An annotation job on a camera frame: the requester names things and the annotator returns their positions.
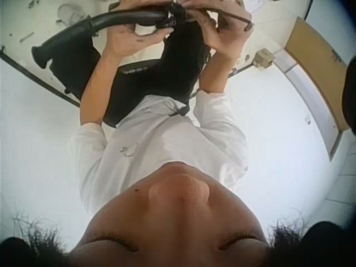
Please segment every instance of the paper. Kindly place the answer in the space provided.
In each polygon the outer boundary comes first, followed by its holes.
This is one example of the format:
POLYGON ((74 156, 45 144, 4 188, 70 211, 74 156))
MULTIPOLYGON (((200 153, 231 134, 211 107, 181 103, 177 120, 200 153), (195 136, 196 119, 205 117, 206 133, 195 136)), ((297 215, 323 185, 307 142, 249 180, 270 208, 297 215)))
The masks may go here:
POLYGON ((248 12, 253 13, 266 2, 267 0, 244 0, 245 9, 248 12))

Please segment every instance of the white shirt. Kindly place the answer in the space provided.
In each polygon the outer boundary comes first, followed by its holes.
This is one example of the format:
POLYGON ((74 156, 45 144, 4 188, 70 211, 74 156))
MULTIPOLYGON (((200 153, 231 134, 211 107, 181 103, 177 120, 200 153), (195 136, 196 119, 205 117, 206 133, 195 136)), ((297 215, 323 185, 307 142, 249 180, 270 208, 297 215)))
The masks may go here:
POLYGON ((170 116, 184 106, 170 97, 146 96, 111 138, 101 126, 80 127, 70 143, 80 196, 94 215, 112 198, 168 162, 180 161, 233 190, 247 171, 248 148, 224 93, 196 97, 194 115, 170 116))

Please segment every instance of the nose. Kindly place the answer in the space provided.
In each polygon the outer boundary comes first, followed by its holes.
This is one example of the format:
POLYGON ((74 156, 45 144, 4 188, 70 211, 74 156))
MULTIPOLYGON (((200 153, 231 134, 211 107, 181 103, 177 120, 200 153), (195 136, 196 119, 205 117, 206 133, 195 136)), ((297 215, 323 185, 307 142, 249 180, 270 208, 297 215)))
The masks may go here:
POLYGON ((149 200, 155 205, 206 205, 209 193, 207 183, 187 174, 179 174, 153 185, 149 200))

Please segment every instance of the black pants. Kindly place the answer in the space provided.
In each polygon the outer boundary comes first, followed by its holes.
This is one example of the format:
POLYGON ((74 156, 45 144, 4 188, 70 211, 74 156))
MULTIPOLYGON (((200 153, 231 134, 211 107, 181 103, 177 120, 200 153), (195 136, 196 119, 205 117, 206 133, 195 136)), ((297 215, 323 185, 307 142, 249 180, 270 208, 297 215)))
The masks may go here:
MULTIPOLYGON (((118 69, 104 122, 115 127, 146 95, 170 96, 188 105, 209 53, 196 22, 176 26, 156 64, 127 74, 118 69)), ((50 69, 80 100, 99 59, 92 39, 82 40, 56 56, 50 69)))

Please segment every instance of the wooden panel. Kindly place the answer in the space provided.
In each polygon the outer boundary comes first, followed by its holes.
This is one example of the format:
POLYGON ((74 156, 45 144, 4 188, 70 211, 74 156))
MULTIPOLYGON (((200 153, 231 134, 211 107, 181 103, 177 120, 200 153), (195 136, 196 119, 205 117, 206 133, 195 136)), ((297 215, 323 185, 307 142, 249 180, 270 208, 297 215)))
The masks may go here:
POLYGON ((339 129, 347 130, 349 126, 342 111, 346 65, 337 59, 325 39, 301 18, 296 21, 286 50, 313 80, 339 129))

